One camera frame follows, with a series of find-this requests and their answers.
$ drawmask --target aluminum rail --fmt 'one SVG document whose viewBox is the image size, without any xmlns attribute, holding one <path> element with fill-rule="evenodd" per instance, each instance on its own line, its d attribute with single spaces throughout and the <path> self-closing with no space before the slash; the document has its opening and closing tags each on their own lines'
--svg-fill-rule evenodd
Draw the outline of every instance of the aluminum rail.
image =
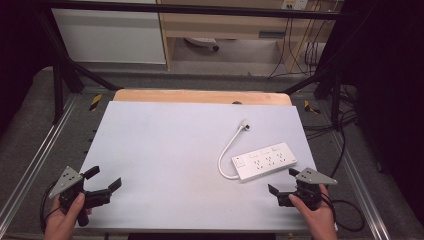
<svg viewBox="0 0 424 240">
<path fill-rule="evenodd" d="M 18 211 L 21 203 L 23 202 L 26 194 L 28 193 L 32 183 L 37 177 L 38 172 L 43 166 L 44 161 L 50 153 L 50 150 L 53 148 L 56 139 L 61 133 L 63 127 L 65 126 L 69 116 L 71 115 L 72 110 L 74 109 L 75 103 L 78 99 L 78 94 L 71 94 L 66 105 L 65 112 L 62 118 L 56 125 L 53 125 L 26 169 L 24 175 L 19 181 L 18 185 L 15 187 L 15 190 L 10 195 L 6 205 L 0 212 L 0 239 L 6 233 L 9 224 L 12 222 L 13 217 Z"/>
<path fill-rule="evenodd" d="M 329 124 L 331 124 L 329 112 L 330 110 L 326 104 L 318 103 L 321 111 L 324 113 L 324 116 Z M 342 151 L 343 138 L 340 132 L 333 131 L 333 138 L 337 144 L 338 150 Z M 349 177 L 349 180 L 352 184 L 353 190 L 355 191 L 358 202 L 361 205 L 362 211 L 365 218 L 367 219 L 368 225 L 371 229 L 374 238 L 377 240 L 389 240 L 390 235 L 387 231 L 386 225 L 381 219 L 380 213 L 377 210 L 376 205 L 371 197 L 371 194 L 368 191 L 368 188 L 362 177 L 355 166 L 355 163 L 352 159 L 352 156 L 349 153 L 349 150 L 345 149 L 343 156 L 343 166 L 345 167 L 346 174 Z"/>
</svg>

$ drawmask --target plug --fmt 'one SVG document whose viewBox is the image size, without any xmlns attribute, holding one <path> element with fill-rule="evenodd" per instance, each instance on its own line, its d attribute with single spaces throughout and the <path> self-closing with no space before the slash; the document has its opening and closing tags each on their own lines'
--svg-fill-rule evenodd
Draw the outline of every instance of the plug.
<svg viewBox="0 0 424 240">
<path fill-rule="evenodd" d="M 242 127 L 244 130 L 248 131 L 250 129 L 249 126 L 249 121 L 247 119 L 244 119 L 241 123 L 240 123 L 240 127 Z"/>
</svg>

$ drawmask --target wooden edge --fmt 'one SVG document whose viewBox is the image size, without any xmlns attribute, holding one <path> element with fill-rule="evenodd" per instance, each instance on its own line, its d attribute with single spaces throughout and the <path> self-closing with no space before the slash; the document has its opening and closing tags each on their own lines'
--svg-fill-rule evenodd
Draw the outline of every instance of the wooden edge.
<svg viewBox="0 0 424 240">
<path fill-rule="evenodd" d="M 240 102 L 250 105 L 291 106 L 290 97 L 282 93 L 228 92 L 195 90 L 118 90 L 113 101 L 127 102 L 185 102 L 185 103 L 224 103 Z"/>
</svg>

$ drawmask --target electrical outlet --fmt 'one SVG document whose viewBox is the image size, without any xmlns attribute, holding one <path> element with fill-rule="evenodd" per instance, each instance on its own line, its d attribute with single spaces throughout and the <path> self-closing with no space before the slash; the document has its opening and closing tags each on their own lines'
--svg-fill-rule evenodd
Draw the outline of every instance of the electrical outlet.
<svg viewBox="0 0 424 240">
<path fill-rule="evenodd" d="M 305 10 L 308 0 L 284 0 L 281 9 Z"/>
<path fill-rule="evenodd" d="M 306 4 L 308 4 L 308 0 L 296 0 L 293 8 L 294 10 L 305 10 Z"/>
<path fill-rule="evenodd" d="M 293 10 L 296 5 L 296 0 L 284 0 L 281 9 Z"/>
<path fill-rule="evenodd" d="M 291 167 L 297 163 L 296 157 L 284 142 L 231 159 L 241 182 Z"/>
</svg>

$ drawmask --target metal bar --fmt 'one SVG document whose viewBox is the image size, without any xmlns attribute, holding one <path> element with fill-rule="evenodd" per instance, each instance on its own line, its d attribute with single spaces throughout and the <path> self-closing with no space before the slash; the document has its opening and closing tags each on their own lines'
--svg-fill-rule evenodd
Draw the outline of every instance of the metal bar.
<svg viewBox="0 0 424 240">
<path fill-rule="evenodd" d="M 314 12 L 300 10 L 219 7 L 197 5 L 148 4 L 148 3 L 117 3 L 93 1 L 64 1 L 39 0 L 40 6 L 56 9 L 78 9 L 119 12 L 153 12 L 153 13 L 183 13 L 228 16 L 274 17 L 294 19 L 321 19 L 321 20 L 352 20 L 360 19 L 359 15 L 337 12 Z"/>
<path fill-rule="evenodd" d="M 63 77 L 71 92 L 81 92 L 84 89 L 84 85 L 81 83 L 75 71 L 67 65 L 66 56 L 68 53 L 60 43 L 56 33 L 53 31 L 45 12 L 42 9 L 34 8 L 33 14 L 50 41 L 51 49 L 56 58 L 55 60 L 58 61 L 60 66 L 61 77 Z"/>
<path fill-rule="evenodd" d="M 56 124 L 63 114 L 63 87 L 62 87 L 62 73 L 59 64 L 53 66 L 53 81 L 54 81 L 54 120 Z"/>
<path fill-rule="evenodd" d="M 69 62 L 69 64 L 78 72 L 80 72 L 81 74 L 85 75 L 86 77 L 90 78 L 91 80 L 93 80 L 94 82 L 102 85 L 103 87 L 109 89 L 109 90 L 119 90 L 119 89 L 123 89 L 123 87 L 118 87 L 113 85 L 112 83 L 109 83 L 108 81 L 104 80 L 103 78 L 97 76 L 96 74 L 92 73 L 91 71 L 89 71 L 88 69 L 82 67 L 81 65 L 79 65 L 78 63 L 74 62 L 71 58 L 67 57 L 67 60 Z"/>
<path fill-rule="evenodd" d="M 315 75 L 308 77 L 307 79 L 295 84 L 294 86 L 291 86 L 285 90 L 279 91 L 277 93 L 285 93 L 287 95 L 291 95 L 297 91 L 299 91 L 300 89 L 308 86 L 309 84 L 313 83 L 313 82 L 319 82 L 322 77 L 326 76 L 326 74 L 328 73 L 328 70 L 326 68 L 322 69 L 320 72 L 315 73 Z"/>
<path fill-rule="evenodd" d="M 10 195 L 7 203 L 4 205 L 3 209 L 0 212 L 0 239 L 6 233 L 9 224 L 12 222 L 13 217 L 19 209 L 22 201 L 24 200 L 26 194 L 28 193 L 32 183 L 35 180 L 38 172 L 43 166 L 44 161 L 46 160 L 50 150 L 52 149 L 57 137 L 61 133 L 66 121 L 68 120 L 73 107 L 78 99 L 78 94 L 71 94 L 71 97 L 68 99 L 65 112 L 60 119 L 60 121 L 52 126 L 31 163 L 29 164 L 27 170 L 19 181 L 18 185 L 15 187 L 15 190 Z"/>
<path fill-rule="evenodd" d="M 327 123 L 331 124 L 330 116 L 328 114 L 330 111 L 328 107 L 326 104 L 322 104 L 320 102 L 318 102 L 318 104 L 320 105 L 321 112 L 324 114 Z M 337 144 L 337 148 L 341 152 L 343 145 L 341 133 L 333 131 L 332 134 Z M 343 166 L 346 170 L 350 182 L 352 183 L 353 190 L 355 191 L 355 195 L 362 207 L 362 211 L 364 212 L 365 218 L 367 219 L 374 238 L 378 240 L 389 240 L 390 235 L 386 229 L 386 225 L 381 219 L 380 213 L 378 212 L 377 207 L 375 206 L 374 201 L 368 192 L 366 184 L 362 180 L 362 177 L 356 168 L 354 160 L 352 159 L 347 147 L 343 157 Z"/>
</svg>

